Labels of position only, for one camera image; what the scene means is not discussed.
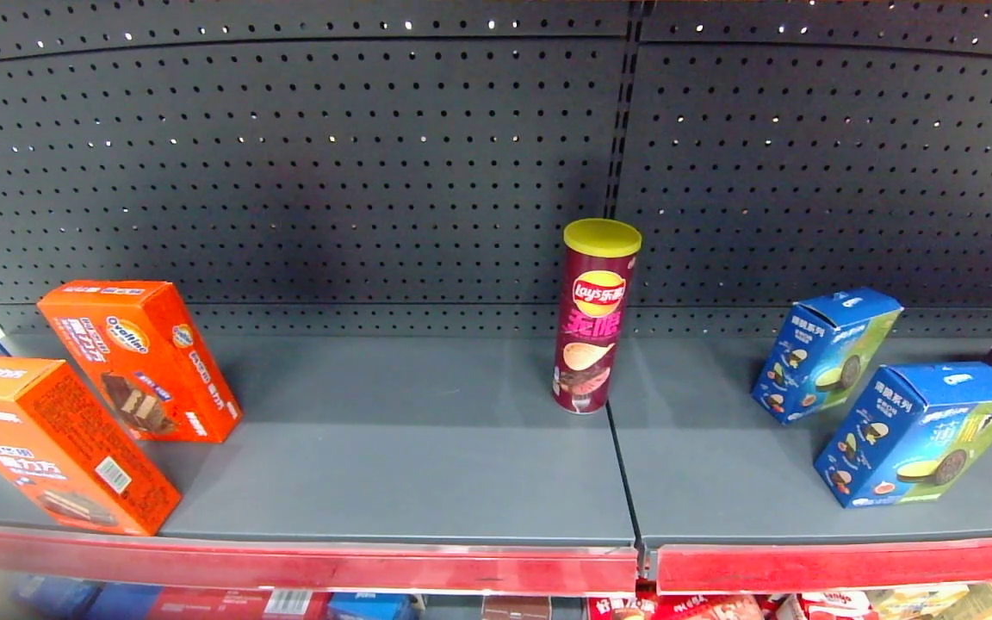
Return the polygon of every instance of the orange box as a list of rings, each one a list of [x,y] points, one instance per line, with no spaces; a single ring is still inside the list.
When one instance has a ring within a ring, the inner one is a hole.
[[[76,280],[36,306],[134,437],[220,443],[244,416],[172,283]]]
[[[154,534],[180,499],[63,360],[0,357],[0,474],[99,532]]]

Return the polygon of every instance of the metal shelf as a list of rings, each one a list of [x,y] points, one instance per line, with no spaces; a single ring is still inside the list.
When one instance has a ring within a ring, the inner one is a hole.
[[[938,502],[844,510],[811,463],[846,408],[780,427],[748,396],[769,348],[763,338],[626,343],[611,409],[661,591],[992,580],[992,449]],[[977,338],[893,338],[875,364],[967,360],[988,348]]]
[[[633,590],[609,420],[551,403],[548,339],[209,344],[247,417],[220,446],[149,444],[184,493],[161,537],[56,530],[0,480],[0,562],[209,587]],[[52,335],[9,345],[65,356]]]

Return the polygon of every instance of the gray shelf surface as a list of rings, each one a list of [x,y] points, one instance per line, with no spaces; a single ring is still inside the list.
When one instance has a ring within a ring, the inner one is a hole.
[[[973,360],[990,344],[891,338],[867,377],[879,363]],[[779,426],[748,396],[771,346],[763,338],[623,343],[611,411],[649,549],[992,537],[992,448],[937,502],[842,509],[811,463],[847,405]]]
[[[146,444],[184,494],[161,535],[633,544],[609,420],[550,399],[547,338],[208,342],[245,419],[223,444]],[[54,335],[7,345],[66,354]],[[55,529],[1,478],[0,525]]]

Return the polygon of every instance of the ovaltine logo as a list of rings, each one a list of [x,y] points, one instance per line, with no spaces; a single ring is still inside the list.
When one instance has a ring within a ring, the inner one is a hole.
[[[614,271],[584,271],[572,283],[572,300],[589,317],[614,313],[626,295],[626,280]]]
[[[133,353],[148,353],[148,335],[133,322],[106,317],[106,333],[114,339],[114,343]]]

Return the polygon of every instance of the lay's can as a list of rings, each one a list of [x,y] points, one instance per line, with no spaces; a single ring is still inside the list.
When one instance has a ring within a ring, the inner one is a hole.
[[[569,412],[607,401],[611,363],[642,235],[616,220],[576,220],[564,229],[566,274],[558,313],[554,398]]]

